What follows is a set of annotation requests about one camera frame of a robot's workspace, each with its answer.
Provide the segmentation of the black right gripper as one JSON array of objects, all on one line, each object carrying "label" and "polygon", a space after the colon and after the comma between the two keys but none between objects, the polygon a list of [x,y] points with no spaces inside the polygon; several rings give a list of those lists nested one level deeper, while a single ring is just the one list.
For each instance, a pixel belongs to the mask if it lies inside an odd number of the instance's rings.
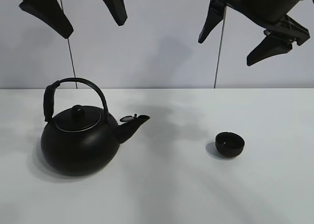
[{"label": "black right gripper", "polygon": [[[257,25],[289,36],[304,44],[309,39],[309,31],[289,17],[287,13],[302,0],[210,0],[207,17],[198,38],[203,43],[211,31],[223,20],[225,5],[245,15]],[[267,35],[247,56],[247,66],[252,66],[267,58],[286,54],[292,50],[289,38]]]}]

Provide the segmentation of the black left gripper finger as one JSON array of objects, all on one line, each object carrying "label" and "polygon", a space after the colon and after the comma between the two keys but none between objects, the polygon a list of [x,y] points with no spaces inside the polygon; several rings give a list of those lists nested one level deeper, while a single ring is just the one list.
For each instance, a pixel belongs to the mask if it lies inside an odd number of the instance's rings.
[{"label": "black left gripper finger", "polygon": [[124,0],[103,0],[118,26],[123,26],[128,18]]}]

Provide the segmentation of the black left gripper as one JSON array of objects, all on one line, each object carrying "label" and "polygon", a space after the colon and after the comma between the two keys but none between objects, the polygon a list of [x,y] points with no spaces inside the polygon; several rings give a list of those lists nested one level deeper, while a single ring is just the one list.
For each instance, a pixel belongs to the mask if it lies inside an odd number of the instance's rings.
[{"label": "black left gripper", "polygon": [[46,23],[65,39],[74,31],[57,0],[23,0],[19,7]]}]

